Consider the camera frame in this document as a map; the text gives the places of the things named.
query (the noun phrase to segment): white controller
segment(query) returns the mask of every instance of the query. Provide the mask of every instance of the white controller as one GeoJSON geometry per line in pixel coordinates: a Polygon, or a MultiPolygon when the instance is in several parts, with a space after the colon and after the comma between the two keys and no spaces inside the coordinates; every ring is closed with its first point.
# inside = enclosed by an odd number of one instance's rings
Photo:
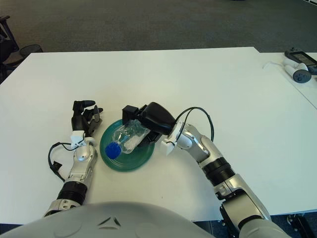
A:
{"type": "Polygon", "coordinates": [[[297,63],[291,59],[285,59],[283,65],[285,65],[285,71],[295,82],[306,83],[312,77],[304,63],[297,63]]]}

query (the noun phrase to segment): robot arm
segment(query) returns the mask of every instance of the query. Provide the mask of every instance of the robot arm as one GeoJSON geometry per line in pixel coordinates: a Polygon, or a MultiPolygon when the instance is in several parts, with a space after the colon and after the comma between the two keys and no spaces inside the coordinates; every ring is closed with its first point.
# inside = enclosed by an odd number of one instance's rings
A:
{"type": "MultiPolygon", "coordinates": [[[[102,122],[99,115],[103,111],[102,108],[95,106],[90,110],[84,109],[94,104],[94,101],[74,102],[74,115],[71,119],[73,134],[70,137],[72,143],[70,145],[71,149],[67,149],[75,151],[73,154],[74,164],[57,199],[51,203],[44,216],[78,207],[85,200],[86,192],[92,180],[93,167],[97,160],[96,142],[91,134],[102,122]]],[[[58,168],[53,166],[51,169],[56,174],[60,166],[58,168]]]]}
{"type": "Polygon", "coordinates": [[[232,234],[240,233],[239,237],[288,237],[271,222],[259,198],[242,177],[233,171],[215,144],[201,135],[193,125],[185,124],[180,132],[183,123],[179,120],[175,124],[170,135],[161,142],[161,147],[168,154],[177,146],[197,161],[212,183],[217,198],[224,200],[220,212],[232,234]]]}

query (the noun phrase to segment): black device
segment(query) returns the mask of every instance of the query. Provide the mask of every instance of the black device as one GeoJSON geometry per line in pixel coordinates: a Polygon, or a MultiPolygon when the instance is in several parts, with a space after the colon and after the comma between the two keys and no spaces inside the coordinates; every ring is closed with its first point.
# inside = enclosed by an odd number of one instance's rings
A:
{"type": "Polygon", "coordinates": [[[139,147],[155,143],[162,135],[169,135],[175,125],[175,118],[160,104],[151,102],[141,108],[127,105],[122,109],[122,124],[137,119],[150,129],[150,133],[141,141],[139,147]]]}
{"type": "Polygon", "coordinates": [[[317,61],[301,49],[292,47],[290,50],[285,51],[284,54],[286,57],[297,63],[304,63],[312,75],[317,75],[317,61]]]}

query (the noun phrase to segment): green plate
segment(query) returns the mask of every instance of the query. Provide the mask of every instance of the green plate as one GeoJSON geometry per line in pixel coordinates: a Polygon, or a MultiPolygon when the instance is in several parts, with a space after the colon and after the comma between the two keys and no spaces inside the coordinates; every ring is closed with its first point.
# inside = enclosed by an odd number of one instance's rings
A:
{"type": "Polygon", "coordinates": [[[141,167],[146,161],[149,160],[154,151],[154,144],[144,147],[137,147],[130,154],[122,153],[115,160],[110,159],[105,152],[105,148],[107,145],[109,145],[109,143],[112,142],[112,135],[114,131],[120,126],[122,126],[122,120],[114,122],[104,132],[100,141],[100,154],[105,164],[110,168],[120,172],[133,171],[141,167]]]}

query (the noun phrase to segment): blue bottle cap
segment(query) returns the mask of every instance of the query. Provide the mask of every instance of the blue bottle cap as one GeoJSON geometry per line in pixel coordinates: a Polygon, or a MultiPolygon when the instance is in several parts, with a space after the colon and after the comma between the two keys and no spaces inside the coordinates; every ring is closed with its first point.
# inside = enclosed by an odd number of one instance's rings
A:
{"type": "Polygon", "coordinates": [[[107,154],[107,156],[114,160],[115,158],[117,158],[120,154],[121,154],[121,147],[119,146],[118,143],[116,142],[111,142],[106,148],[105,148],[105,152],[107,154]]]}

